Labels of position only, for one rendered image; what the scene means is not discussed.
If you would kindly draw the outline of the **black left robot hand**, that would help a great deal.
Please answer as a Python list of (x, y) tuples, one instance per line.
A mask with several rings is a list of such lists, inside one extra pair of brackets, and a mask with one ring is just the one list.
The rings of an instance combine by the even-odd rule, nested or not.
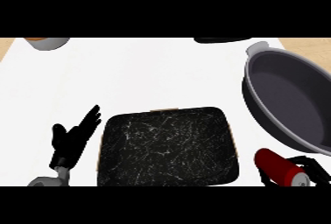
[(51, 128), (51, 146), (54, 149), (48, 167), (56, 169), (65, 167), (72, 169), (79, 160), (88, 139), (100, 124), (99, 105), (87, 112), (81, 123), (66, 130), (63, 125), (56, 123)]

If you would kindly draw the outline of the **black scratched tray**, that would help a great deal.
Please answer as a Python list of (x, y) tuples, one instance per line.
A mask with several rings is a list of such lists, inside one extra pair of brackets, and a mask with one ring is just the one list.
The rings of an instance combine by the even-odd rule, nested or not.
[(237, 177), (232, 132), (218, 108), (133, 113), (107, 119), (99, 186), (215, 186)]

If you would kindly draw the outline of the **grey pot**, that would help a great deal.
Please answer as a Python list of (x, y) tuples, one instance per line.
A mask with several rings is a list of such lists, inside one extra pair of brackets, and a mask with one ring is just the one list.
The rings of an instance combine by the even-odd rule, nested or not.
[(245, 52), (242, 98), (254, 120), (289, 148), (331, 157), (331, 73), (264, 41)]

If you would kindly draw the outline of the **black flat object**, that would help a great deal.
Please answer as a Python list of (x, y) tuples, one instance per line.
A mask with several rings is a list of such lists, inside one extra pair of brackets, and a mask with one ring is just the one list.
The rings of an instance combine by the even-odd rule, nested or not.
[(193, 38), (193, 41), (199, 44), (215, 44), (215, 43), (230, 43), (236, 41), (243, 41), (249, 38)]

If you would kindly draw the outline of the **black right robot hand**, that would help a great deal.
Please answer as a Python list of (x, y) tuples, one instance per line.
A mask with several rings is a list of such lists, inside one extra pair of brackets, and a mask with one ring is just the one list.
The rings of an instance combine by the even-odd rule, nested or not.
[(289, 157), (286, 158), (300, 168), (304, 169), (304, 172), (310, 178), (310, 182), (314, 182), (316, 186), (331, 186), (331, 175), (326, 173), (325, 169), (316, 162), (313, 158), (305, 156)]

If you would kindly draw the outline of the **red can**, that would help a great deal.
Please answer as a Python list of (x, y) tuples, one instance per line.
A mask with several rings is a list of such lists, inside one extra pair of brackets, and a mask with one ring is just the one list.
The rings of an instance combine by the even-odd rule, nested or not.
[(269, 149), (255, 152), (254, 164), (267, 186), (310, 186), (304, 169)]

